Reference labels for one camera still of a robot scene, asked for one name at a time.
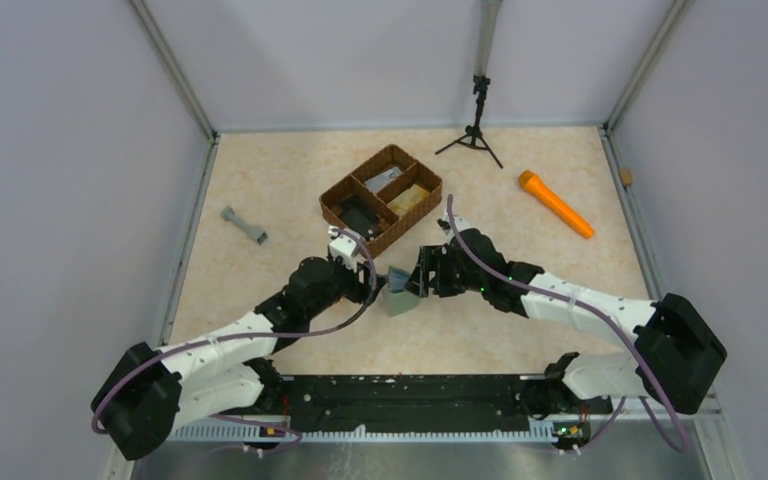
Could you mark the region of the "green card holder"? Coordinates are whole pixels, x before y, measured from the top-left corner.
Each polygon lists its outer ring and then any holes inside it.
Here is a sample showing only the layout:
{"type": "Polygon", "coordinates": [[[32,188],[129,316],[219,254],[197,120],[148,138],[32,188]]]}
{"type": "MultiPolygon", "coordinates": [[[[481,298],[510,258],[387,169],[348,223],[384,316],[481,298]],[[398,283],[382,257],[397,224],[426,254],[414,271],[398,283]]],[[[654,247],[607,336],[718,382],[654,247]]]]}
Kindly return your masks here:
{"type": "Polygon", "coordinates": [[[410,273],[395,266],[387,271],[386,289],[383,291],[384,310],[396,317],[419,306],[421,298],[407,289],[410,273]]]}

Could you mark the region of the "brown wicker divided basket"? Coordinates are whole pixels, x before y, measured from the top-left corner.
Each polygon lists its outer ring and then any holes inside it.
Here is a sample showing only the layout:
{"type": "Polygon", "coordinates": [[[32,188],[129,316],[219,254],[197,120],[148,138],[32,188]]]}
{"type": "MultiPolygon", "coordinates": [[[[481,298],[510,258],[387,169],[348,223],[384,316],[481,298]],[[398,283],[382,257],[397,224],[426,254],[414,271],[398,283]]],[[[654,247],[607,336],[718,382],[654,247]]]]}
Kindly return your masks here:
{"type": "Polygon", "coordinates": [[[339,204],[352,195],[367,203],[378,215],[382,228],[376,240],[366,241],[372,256],[378,257],[440,204],[442,191],[443,180],[437,173],[400,146],[389,144],[329,187],[319,196],[319,204],[322,216],[329,224],[349,229],[338,217],[339,204]],[[366,180],[392,166],[401,167],[403,173],[382,191],[373,194],[364,186],[366,180]],[[387,203],[413,184],[419,184],[430,195],[400,218],[387,203]]]}

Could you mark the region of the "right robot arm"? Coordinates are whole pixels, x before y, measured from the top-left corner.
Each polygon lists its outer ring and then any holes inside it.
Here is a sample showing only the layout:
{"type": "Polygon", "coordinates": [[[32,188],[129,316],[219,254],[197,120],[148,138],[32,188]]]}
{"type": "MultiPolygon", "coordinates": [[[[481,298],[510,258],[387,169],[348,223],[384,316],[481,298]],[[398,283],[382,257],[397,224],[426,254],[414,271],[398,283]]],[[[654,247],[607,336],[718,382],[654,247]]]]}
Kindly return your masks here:
{"type": "Polygon", "coordinates": [[[406,288],[419,297],[478,293],[503,313],[557,322],[619,346],[611,354],[572,352],[547,367],[549,404],[572,412],[603,396],[647,397],[681,414],[699,411],[727,350],[687,298],[635,300],[563,280],[506,259],[479,229],[447,222],[441,245],[423,246],[406,288]]]}

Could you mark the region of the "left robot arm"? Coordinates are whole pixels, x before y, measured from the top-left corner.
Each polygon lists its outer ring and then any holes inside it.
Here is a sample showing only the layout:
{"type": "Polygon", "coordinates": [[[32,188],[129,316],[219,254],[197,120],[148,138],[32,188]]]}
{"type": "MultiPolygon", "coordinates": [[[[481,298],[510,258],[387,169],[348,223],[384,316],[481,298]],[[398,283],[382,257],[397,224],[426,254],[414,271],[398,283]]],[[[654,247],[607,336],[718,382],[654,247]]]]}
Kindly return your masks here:
{"type": "Polygon", "coordinates": [[[269,356],[348,327],[385,282],[358,233],[332,226],[329,237],[326,256],[303,259],[240,318],[176,345],[130,346],[91,401],[92,431],[139,460],[194,421],[236,408],[274,410],[281,388],[269,356]]]}

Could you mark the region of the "gold card in basket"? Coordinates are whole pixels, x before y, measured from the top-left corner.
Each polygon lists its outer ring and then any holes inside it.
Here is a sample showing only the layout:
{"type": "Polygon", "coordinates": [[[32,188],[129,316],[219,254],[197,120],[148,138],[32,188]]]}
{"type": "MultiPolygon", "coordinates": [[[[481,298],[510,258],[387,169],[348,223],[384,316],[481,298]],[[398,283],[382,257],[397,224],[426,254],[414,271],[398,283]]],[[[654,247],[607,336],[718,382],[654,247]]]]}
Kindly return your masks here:
{"type": "Polygon", "coordinates": [[[425,188],[419,184],[413,184],[389,201],[387,206],[398,217],[402,218],[421,204],[429,195],[430,193],[425,188]]]}

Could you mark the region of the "grey card in basket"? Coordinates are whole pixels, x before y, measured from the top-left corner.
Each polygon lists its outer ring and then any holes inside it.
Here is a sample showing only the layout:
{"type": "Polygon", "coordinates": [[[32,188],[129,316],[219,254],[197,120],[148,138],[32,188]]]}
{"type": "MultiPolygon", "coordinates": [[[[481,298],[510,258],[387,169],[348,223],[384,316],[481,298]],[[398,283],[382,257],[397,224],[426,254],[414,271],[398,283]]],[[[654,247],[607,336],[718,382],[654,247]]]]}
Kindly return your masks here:
{"type": "Polygon", "coordinates": [[[377,194],[395,181],[403,170],[399,166],[392,166],[364,182],[364,186],[373,194],[377,194]]]}

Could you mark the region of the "grey plastic connector piece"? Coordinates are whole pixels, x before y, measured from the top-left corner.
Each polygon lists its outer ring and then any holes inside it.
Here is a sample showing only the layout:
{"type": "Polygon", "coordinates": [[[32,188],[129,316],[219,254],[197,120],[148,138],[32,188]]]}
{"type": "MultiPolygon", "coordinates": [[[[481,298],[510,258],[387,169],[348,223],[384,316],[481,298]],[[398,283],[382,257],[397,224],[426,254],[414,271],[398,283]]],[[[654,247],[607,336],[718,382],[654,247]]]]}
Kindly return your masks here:
{"type": "Polygon", "coordinates": [[[231,206],[226,206],[220,212],[220,217],[241,230],[248,238],[258,245],[262,245],[267,239],[267,232],[261,227],[252,225],[239,217],[231,206]]]}

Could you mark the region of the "orange flashlight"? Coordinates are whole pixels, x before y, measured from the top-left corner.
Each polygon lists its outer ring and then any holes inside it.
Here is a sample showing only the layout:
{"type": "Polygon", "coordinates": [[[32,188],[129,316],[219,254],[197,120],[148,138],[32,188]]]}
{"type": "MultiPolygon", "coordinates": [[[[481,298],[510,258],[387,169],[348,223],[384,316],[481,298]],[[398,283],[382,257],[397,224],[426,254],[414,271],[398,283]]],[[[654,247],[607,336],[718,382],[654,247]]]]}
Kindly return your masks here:
{"type": "Polygon", "coordinates": [[[525,170],[518,177],[520,187],[552,211],[567,226],[586,239],[595,234],[594,228],[560,196],[550,189],[533,171],[525,170]]]}

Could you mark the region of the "black mini tripod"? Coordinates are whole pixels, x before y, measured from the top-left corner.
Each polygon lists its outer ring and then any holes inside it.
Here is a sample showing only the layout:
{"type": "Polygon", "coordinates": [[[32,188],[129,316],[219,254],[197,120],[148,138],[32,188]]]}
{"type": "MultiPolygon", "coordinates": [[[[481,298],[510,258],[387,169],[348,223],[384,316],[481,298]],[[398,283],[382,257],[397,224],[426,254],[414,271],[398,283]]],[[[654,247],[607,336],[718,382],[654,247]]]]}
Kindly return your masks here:
{"type": "Polygon", "coordinates": [[[473,122],[465,126],[463,135],[436,150],[434,152],[435,155],[440,155],[451,147],[460,145],[471,150],[487,152],[500,169],[504,168],[501,160],[485,140],[481,129],[481,121],[490,84],[491,80],[486,76],[473,77],[473,94],[476,96],[473,122]]]}

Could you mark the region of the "grey pole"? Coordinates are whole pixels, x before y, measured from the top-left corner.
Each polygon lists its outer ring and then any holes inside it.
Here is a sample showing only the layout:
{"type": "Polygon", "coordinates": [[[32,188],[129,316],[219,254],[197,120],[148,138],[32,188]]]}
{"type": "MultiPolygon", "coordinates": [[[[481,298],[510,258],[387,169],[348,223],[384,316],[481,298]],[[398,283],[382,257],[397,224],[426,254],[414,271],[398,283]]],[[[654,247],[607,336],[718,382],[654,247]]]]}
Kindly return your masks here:
{"type": "Polygon", "coordinates": [[[479,32],[473,68],[474,77],[487,75],[497,19],[502,4],[502,0],[480,1],[479,32]]]}

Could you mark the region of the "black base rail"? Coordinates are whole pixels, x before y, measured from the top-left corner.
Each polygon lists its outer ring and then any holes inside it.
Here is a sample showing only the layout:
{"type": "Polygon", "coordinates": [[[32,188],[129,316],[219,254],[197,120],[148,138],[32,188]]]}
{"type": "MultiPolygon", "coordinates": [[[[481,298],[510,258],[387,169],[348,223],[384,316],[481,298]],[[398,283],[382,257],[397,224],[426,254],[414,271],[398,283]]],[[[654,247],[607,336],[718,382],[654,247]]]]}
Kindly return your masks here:
{"type": "Polygon", "coordinates": [[[559,380],[519,374],[296,375],[230,414],[276,417],[302,433],[524,432],[553,415],[610,414],[607,398],[580,400],[559,380]]]}

